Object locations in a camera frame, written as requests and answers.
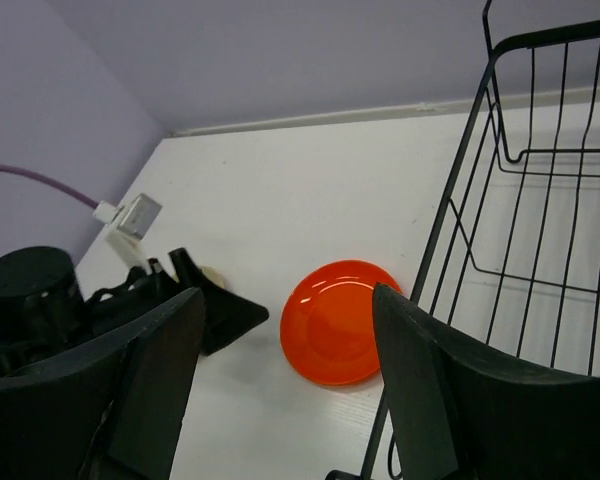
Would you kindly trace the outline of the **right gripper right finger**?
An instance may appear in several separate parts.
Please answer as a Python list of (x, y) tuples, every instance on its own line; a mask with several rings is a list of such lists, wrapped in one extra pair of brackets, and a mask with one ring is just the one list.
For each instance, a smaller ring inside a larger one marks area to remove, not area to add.
[(503, 353), (386, 285), (373, 322), (407, 479), (600, 479), (600, 377)]

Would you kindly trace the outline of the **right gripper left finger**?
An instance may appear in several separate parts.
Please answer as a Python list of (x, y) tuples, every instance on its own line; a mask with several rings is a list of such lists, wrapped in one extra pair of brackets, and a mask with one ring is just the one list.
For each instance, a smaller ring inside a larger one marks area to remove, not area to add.
[(21, 375), (0, 378), (0, 479), (169, 478), (205, 304), (188, 289)]

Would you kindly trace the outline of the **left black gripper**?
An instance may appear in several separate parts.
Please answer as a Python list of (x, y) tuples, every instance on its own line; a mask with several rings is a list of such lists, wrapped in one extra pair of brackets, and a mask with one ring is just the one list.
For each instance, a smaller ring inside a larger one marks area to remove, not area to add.
[[(198, 288), (205, 301), (201, 353), (210, 356), (226, 348), (269, 318), (266, 307), (215, 284), (192, 260), (185, 248), (169, 252), (178, 283)], [(132, 267), (125, 281), (101, 288), (82, 309), (82, 341), (97, 338), (126, 325), (180, 292), (179, 284), (159, 264), (148, 274)]]

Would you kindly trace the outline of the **small cream floral plate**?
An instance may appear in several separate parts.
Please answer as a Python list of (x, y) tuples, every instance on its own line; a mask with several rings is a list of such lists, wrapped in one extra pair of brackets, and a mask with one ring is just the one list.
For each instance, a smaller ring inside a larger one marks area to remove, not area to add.
[(226, 288), (227, 283), (223, 275), (210, 266), (199, 265), (196, 267), (196, 273), (192, 279), (189, 279), (187, 285), (194, 288), (202, 288), (204, 285), (213, 283), (219, 288)]

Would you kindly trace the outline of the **orange plate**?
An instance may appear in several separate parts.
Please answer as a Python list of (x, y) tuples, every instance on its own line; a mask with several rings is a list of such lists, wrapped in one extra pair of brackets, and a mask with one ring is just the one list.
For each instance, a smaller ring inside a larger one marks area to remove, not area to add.
[(291, 367), (310, 382), (344, 387), (380, 371), (372, 318), (376, 285), (400, 291), (381, 267), (340, 260), (308, 274), (282, 310), (280, 343)]

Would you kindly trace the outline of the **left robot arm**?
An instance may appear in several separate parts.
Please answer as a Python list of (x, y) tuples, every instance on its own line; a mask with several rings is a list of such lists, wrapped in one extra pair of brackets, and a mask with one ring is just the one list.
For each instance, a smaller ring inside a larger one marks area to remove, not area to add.
[(205, 356), (268, 319), (264, 306), (216, 285), (185, 249), (169, 258), (173, 275), (152, 258), (148, 268), (132, 267), (123, 283), (85, 298), (62, 249), (27, 247), (0, 257), (0, 377), (119, 328), (188, 288), (204, 297)]

